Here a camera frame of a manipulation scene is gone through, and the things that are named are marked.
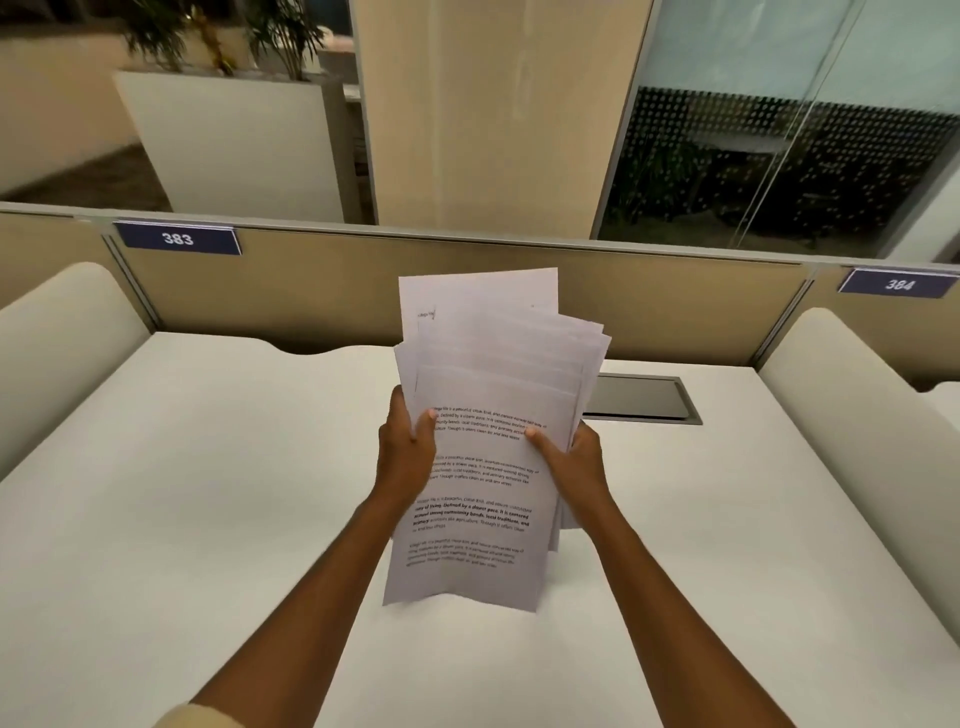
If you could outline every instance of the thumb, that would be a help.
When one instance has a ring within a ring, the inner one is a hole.
[[[559,463],[560,457],[563,455],[562,452],[550,442],[550,438],[543,434],[543,430],[537,429],[536,427],[527,427],[523,434],[526,435],[527,440],[530,441],[530,444],[533,445],[537,452],[539,452],[543,459],[546,460],[546,464],[550,466],[552,470],[554,465]]]
[[[434,446],[433,430],[437,426],[437,410],[426,409],[417,418],[417,427],[414,430],[414,439],[419,443]]]

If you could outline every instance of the forearm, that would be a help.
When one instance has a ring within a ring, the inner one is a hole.
[[[660,568],[611,498],[577,515],[596,547],[666,728],[791,725]]]
[[[293,591],[193,702],[245,728],[309,728],[405,505],[368,498]]]

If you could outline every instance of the cubicle divider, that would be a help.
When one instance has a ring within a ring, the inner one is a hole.
[[[874,261],[50,210],[0,204],[0,305],[90,260],[107,267],[141,317],[153,313],[161,329],[252,336],[312,353],[399,341],[400,276],[557,267],[561,312],[603,323],[614,358],[762,364],[803,311],[822,306],[907,379],[960,378],[960,285],[940,299],[838,292],[852,267]],[[242,255],[128,248],[113,226],[118,219],[233,228]],[[960,266],[903,267],[960,273]]]
[[[952,268],[960,275],[960,266]],[[912,383],[926,386],[960,379],[960,283],[940,299],[843,293],[839,288],[851,270],[849,265],[816,270],[812,284],[757,363],[766,362],[801,314],[819,307],[833,311]]]
[[[163,324],[293,351],[400,340],[399,276],[560,269],[561,312],[602,322],[611,356],[746,364],[804,266],[424,237],[237,230],[243,255],[124,250]]]
[[[96,224],[72,214],[0,213],[0,308],[81,262],[99,263],[109,270],[143,322],[153,327]]]

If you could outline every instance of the number sign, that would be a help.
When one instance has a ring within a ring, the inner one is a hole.
[[[868,293],[875,296],[939,299],[944,297],[957,278],[950,273],[854,268],[840,284],[839,291],[840,293]]]
[[[143,220],[118,220],[113,223],[128,248],[156,251],[219,253],[240,255],[233,228],[213,225],[168,225]]]

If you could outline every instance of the glass wall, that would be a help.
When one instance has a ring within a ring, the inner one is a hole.
[[[960,129],[951,0],[671,0],[645,43],[604,239],[873,256]]]

